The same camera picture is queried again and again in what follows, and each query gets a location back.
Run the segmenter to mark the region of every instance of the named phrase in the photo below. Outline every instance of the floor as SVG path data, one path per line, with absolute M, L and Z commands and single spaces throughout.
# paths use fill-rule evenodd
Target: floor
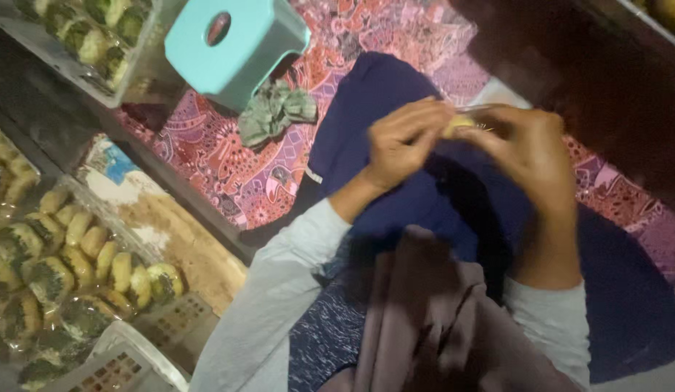
M 473 99 L 490 79 L 466 53 L 475 26 L 446 0 L 290 3 L 313 35 L 285 78 L 316 98 L 320 119 L 339 81 L 369 50 L 408 61 L 456 105 Z M 294 125 L 281 140 L 254 152 L 241 147 L 236 119 L 221 116 L 193 91 L 158 134 L 128 112 L 118 112 L 124 126 L 241 229 L 289 211 L 319 125 Z M 675 285 L 675 214 L 576 140 L 568 138 L 566 144 L 577 173 L 577 200 L 631 232 Z

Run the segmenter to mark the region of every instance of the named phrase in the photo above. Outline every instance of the stool handle hole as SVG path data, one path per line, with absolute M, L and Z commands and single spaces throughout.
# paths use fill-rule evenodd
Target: stool handle hole
M 206 41 L 209 46 L 216 46 L 226 38 L 231 29 L 231 14 L 223 11 L 217 14 L 209 24 L 207 29 Z

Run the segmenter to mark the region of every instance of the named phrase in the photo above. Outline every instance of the pink patterned fabric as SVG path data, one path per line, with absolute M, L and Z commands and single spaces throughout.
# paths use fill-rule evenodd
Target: pink patterned fabric
M 456 105 L 474 98 L 490 76 L 466 53 L 475 26 L 446 0 L 290 0 L 312 31 L 310 47 L 285 79 L 308 90 L 319 121 L 338 83 L 360 53 L 394 54 L 431 77 Z M 271 222 L 291 208 L 318 125 L 293 125 L 261 151 L 241 146 L 237 120 L 217 113 L 188 91 L 154 135 L 125 111 L 123 125 L 240 229 Z M 675 215 L 568 139 L 577 165 L 578 200 L 638 238 L 675 282 Z

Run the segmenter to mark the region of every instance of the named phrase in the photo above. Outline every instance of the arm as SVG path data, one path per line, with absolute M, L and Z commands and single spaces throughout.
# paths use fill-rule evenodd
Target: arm
M 458 129 L 455 137 L 489 153 L 535 205 L 503 301 L 528 339 L 588 390 L 589 326 L 577 252 L 575 180 L 561 139 L 563 122 L 554 114 L 511 107 L 480 114 L 507 138 L 475 128 Z
M 313 273 L 335 255 L 371 201 L 422 166 L 448 111 L 441 102 L 423 100 L 377 121 L 369 130 L 369 165 L 258 250 L 246 284 L 204 347 L 191 391 L 257 390 L 268 384 L 273 391 L 286 389 L 289 332 L 320 290 Z

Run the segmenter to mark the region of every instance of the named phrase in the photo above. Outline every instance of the teal plastic stool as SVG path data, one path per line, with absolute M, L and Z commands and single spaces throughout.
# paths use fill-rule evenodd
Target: teal plastic stool
M 225 36 L 208 43 L 225 17 Z M 190 0 L 165 38 L 165 56 L 198 93 L 241 113 L 288 54 L 302 54 L 311 31 L 287 0 Z

